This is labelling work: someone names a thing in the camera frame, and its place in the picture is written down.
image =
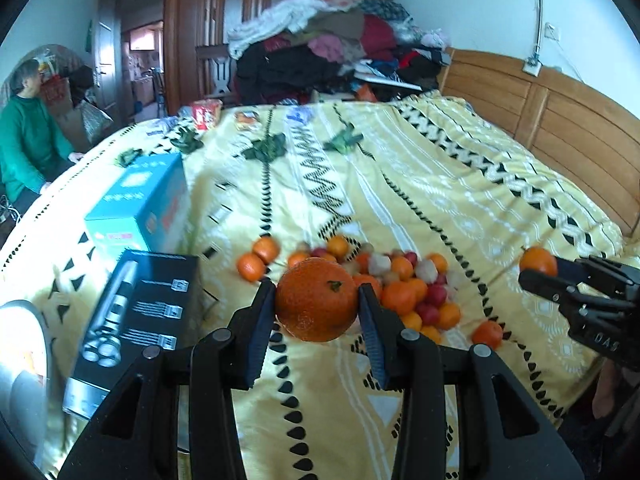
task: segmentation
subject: cardboard box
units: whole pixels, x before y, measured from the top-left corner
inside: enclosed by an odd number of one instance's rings
[[[54,117],[68,114],[74,109],[71,100],[71,87],[69,79],[50,79],[40,89],[40,97],[47,105],[49,113]]]
[[[84,129],[82,110],[80,108],[75,108],[69,113],[58,115],[55,117],[55,120],[76,152],[86,153],[91,149],[91,144],[89,144],[89,139]]]
[[[84,217],[84,223],[113,268],[124,249],[177,252],[189,207],[180,153],[141,156]]]
[[[63,409],[91,418],[147,346],[198,341],[202,286],[197,256],[126,251],[80,341]]]

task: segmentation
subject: pile of clothes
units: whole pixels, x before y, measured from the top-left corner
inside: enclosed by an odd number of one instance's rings
[[[356,91],[363,60],[389,81],[436,88],[447,41],[389,0],[284,0],[232,30],[229,52],[242,104],[298,104],[314,89]]]

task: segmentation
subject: green sweater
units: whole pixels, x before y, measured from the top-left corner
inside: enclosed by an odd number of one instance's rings
[[[28,187],[38,193],[73,148],[40,98],[13,96],[0,116],[0,174],[14,202]]]

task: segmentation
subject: wooden chair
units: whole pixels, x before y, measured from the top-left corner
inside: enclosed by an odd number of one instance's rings
[[[152,76],[154,78],[154,92],[156,94],[156,103],[158,103],[158,118],[166,117],[164,74],[161,73],[159,69],[153,69]]]
[[[207,78],[205,81],[204,98],[220,99],[225,106],[236,106],[238,94],[234,87],[236,76],[236,60],[229,55],[227,44],[197,46],[198,62],[204,63],[205,72],[208,69],[212,93],[207,93]]]

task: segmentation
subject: wooden headboard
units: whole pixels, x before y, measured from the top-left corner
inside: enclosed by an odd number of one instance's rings
[[[589,86],[523,60],[473,50],[450,51],[440,75],[444,95],[462,97],[476,112],[570,179],[622,234],[640,218],[640,120]]]

